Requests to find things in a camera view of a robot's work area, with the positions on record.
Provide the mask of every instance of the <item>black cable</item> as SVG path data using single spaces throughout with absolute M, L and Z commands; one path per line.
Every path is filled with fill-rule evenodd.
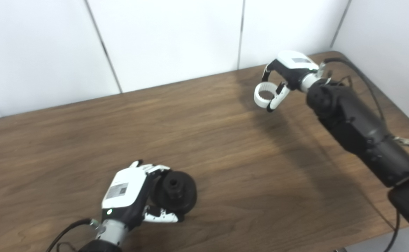
M 391 238 L 391 241 L 388 244 L 388 247 L 386 247 L 386 249 L 383 252 L 389 252 L 391 250 L 391 248 L 394 245 L 394 242 L 396 241 L 397 235 L 399 233 L 399 228 L 400 228 L 400 213 L 398 210 L 396 210 L 397 212 L 397 217 L 396 217 L 396 226 L 394 228 L 394 233 L 393 233 L 393 237 Z
M 354 70 L 354 72 L 361 78 L 361 80 L 366 84 L 366 86 L 369 89 L 369 92 L 371 93 L 372 99 L 374 99 L 375 105 L 377 106 L 377 109 L 379 110 L 379 114 L 380 114 L 380 119 L 382 119 L 383 123 L 386 126 L 386 120 L 385 120 L 385 115 L 383 114 L 382 108 L 380 107 L 379 101 L 377 100 L 377 97 L 374 94 L 374 91 L 372 90 L 372 81 L 369 80 L 369 78 L 366 77 L 366 75 L 364 75 L 363 72 L 361 72 L 358 67 L 356 67 L 356 65 L 354 65 L 352 62 L 347 61 L 345 59 L 341 59 L 341 58 L 328 58 L 325 59 L 324 64 L 330 63 L 330 62 L 340 62 L 343 63 L 345 65 L 347 65 L 348 67 L 350 67 L 352 70 Z
M 70 244 L 69 242 L 57 243 L 57 252 L 60 252 L 60 246 L 61 245 L 67 245 L 71 251 L 77 252 L 77 249 L 72 244 Z
M 49 247 L 47 248 L 46 252 L 50 252 L 55 244 L 57 244 L 57 242 L 67 233 L 69 232 L 71 229 L 78 227 L 79 225 L 89 225 L 91 223 L 91 219 L 90 218 L 86 218 L 86 219 L 82 219 L 82 220 L 77 220 L 76 222 L 70 224 L 67 228 L 65 228 L 55 239 L 54 241 L 49 245 Z

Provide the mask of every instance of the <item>wood grain surface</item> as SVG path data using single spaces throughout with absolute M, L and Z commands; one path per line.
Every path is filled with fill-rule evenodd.
M 391 232 L 387 188 L 319 125 L 304 94 L 273 113 L 255 105 L 263 68 L 0 118 L 0 252 L 44 251 L 71 222 L 99 218 L 115 173 L 141 158 L 189 173 L 198 203 L 183 223 L 143 223 L 124 251 L 328 252 Z M 373 106 L 351 70 L 329 68 L 352 75 Z M 390 130 L 409 138 L 409 119 L 379 100 Z M 93 236 L 81 227 L 62 240 L 79 248 Z

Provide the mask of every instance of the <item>barcode label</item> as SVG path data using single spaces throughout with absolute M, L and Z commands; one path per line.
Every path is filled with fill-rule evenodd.
M 127 188 L 128 188 L 128 183 L 113 185 L 108 190 L 108 193 L 106 194 L 106 199 L 124 196 Z

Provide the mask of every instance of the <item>robotic hand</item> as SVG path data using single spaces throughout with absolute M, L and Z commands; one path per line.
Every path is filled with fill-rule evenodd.
M 348 152 L 355 154 L 388 188 L 388 199 L 409 222 L 409 154 L 401 141 L 388 131 L 384 116 L 378 118 L 348 86 L 331 78 L 324 79 L 325 64 L 341 62 L 353 69 L 370 88 L 371 81 L 351 62 L 325 59 L 318 67 L 311 59 L 296 51 L 281 51 L 277 58 L 265 67 L 262 83 L 256 86 L 254 101 L 272 112 L 284 100 L 289 91 L 306 94 L 307 105 L 312 108 L 320 123 Z M 279 86 L 268 82 L 271 71 L 278 72 L 285 81 Z M 274 95 L 267 100 L 261 91 Z M 371 92 L 377 107 L 379 104 Z
M 154 206 L 146 205 L 149 196 Z M 133 228 L 142 222 L 182 222 L 196 200 L 195 182 L 188 174 L 134 161 L 114 176 L 102 201 L 102 223 L 91 219 L 73 223 L 60 233 L 47 252 L 67 231 L 83 224 L 96 227 L 98 233 L 79 252 L 121 252 L 126 235 Z

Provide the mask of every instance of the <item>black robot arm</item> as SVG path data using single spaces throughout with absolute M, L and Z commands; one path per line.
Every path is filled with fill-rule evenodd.
M 409 222 L 409 154 L 351 88 L 326 82 L 320 80 L 308 89 L 307 105 L 345 150 L 392 188 L 388 199 Z
M 358 74 L 371 90 L 380 118 L 351 88 L 330 78 L 322 78 L 325 65 L 330 62 L 343 63 Z M 268 82 L 272 71 L 285 79 L 279 86 Z M 307 105 L 335 140 L 345 150 L 358 156 L 386 187 L 392 188 L 388 199 L 409 222 L 409 154 L 396 142 L 396 139 L 402 139 L 394 137 L 388 131 L 371 86 L 372 82 L 346 59 L 329 58 L 318 66 L 300 52 L 281 51 L 265 67 L 262 83 L 254 91 L 254 101 L 259 107 L 273 112 L 289 91 L 306 93 Z M 262 91 L 272 93 L 273 99 L 264 99 L 260 95 Z

